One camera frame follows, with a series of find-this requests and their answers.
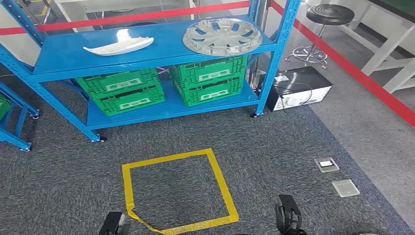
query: yellow floor tape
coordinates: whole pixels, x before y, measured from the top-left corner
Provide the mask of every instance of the yellow floor tape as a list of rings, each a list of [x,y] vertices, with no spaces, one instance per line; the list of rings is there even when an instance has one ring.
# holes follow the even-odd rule
[[[179,226],[176,228],[158,230],[158,229],[153,228],[150,224],[142,220],[140,217],[138,217],[138,215],[136,215],[133,212],[134,198],[133,198],[133,185],[131,183],[130,169],[140,167],[140,166],[163,163],[163,162],[168,162],[172,160],[178,160],[178,159],[188,158],[192,156],[200,156],[200,155],[207,155],[210,166],[212,167],[213,173],[216,177],[216,181],[218,182],[219,189],[222,193],[222,197],[225,201],[225,206],[229,213],[228,216],[211,219],[207,221],[202,221],[202,222],[197,222],[193,224],[183,225],[183,226]],[[238,212],[236,211],[235,204],[233,203],[231,194],[229,193],[228,186],[226,185],[225,179],[223,178],[223,175],[222,175],[222,171],[219,168],[219,164],[211,148],[187,152],[187,153],[180,153],[180,154],[170,155],[166,157],[148,159],[145,161],[140,161],[140,162],[135,162],[135,163],[124,164],[122,165],[122,176],[124,178],[125,205],[127,207],[128,215],[138,220],[140,223],[144,224],[149,230],[153,232],[157,232],[157,233],[164,234],[164,235],[176,235],[176,234],[187,233],[187,232],[196,231],[200,229],[207,229],[207,228],[220,226],[224,224],[229,224],[229,223],[237,222],[239,220],[239,216],[238,216]]]

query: shelf board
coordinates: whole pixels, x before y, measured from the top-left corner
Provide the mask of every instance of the shelf board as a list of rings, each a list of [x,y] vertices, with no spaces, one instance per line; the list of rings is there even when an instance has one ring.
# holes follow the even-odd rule
[[[247,15],[230,18],[257,27]],[[130,37],[154,37],[154,42],[146,48],[116,56],[95,55],[82,47],[94,48],[117,42],[116,34],[121,28],[47,36],[32,79],[45,82],[220,58],[193,52],[182,42],[186,29],[197,21],[201,20],[128,27]],[[262,44],[248,54],[275,49],[275,44],[261,33]]]
[[[98,106],[92,100],[89,100],[87,126],[92,130],[95,130],[112,126],[255,105],[258,103],[258,96],[250,88],[247,82],[244,82],[240,94],[190,107],[185,106],[182,97],[172,85],[171,80],[161,81],[161,85],[166,96],[165,102],[114,116],[105,116]]]

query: white wall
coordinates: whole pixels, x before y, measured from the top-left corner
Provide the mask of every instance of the white wall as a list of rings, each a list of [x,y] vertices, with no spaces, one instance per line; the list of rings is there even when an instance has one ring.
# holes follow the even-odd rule
[[[20,27],[19,23],[0,5],[0,28]],[[17,59],[28,65],[35,65],[40,47],[28,34],[0,36],[0,44],[8,49]]]

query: carpet floor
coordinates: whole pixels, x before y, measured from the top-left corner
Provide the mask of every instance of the carpet floor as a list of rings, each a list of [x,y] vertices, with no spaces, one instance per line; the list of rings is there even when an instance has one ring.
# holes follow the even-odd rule
[[[310,234],[414,234],[307,106],[256,119],[244,107],[119,126],[99,130],[108,141],[93,144],[20,81],[5,82],[41,118],[24,128],[32,152],[0,143],[1,234],[97,234],[108,212],[125,212],[122,164],[205,148],[214,151],[240,220],[190,234],[278,234],[281,193],[293,195]],[[75,92],[48,86],[83,110]],[[321,173],[320,157],[332,157],[340,170]],[[341,179],[352,179],[361,194],[339,197],[331,182]],[[205,156],[133,169],[132,182],[137,214],[156,228],[227,213]],[[128,220],[132,235],[153,234]]]

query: black cable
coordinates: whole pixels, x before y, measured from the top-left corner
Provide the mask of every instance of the black cable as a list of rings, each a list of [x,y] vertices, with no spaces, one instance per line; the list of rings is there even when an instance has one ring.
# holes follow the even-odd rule
[[[308,88],[309,88],[309,91],[310,91],[310,95],[308,96],[308,98],[307,98],[307,100],[306,101],[304,101],[301,105],[299,105],[299,106],[302,106],[302,105],[304,105],[304,104],[306,104],[310,99],[311,99],[311,96],[313,95],[313,89],[310,87],[310,85],[308,85],[308,84],[306,84],[306,83],[300,83],[300,82],[293,82],[293,83],[287,83],[287,84],[278,84],[278,85],[295,85],[295,84],[300,84],[300,85],[306,85],[306,86],[308,86]],[[296,92],[296,91],[300,91],[300,90],[304,90],[304,89],[300,89],[300,90],[292,90],[292,89],[289,89],[289,88],[285,88],[285,87],[280,87],[280,86],[277,86],[277,84],[273,84],[273,86],[276,88],[276,90],[277,90],[277,94],[278,94],[278,96],[281,98],[281,104],[282,104],[282,109],[284,110],[284,113],[287,113],[287,111],[285,111],[285,107],[284,107],[284,98],[282,97],[282,94],[280,94],[279,93],[279,91],[278,91],[278,87],[279,88],[283,88],[283,89],[286,89],[286,90],[289,90],[289,91],[293,91],[293,92]]]

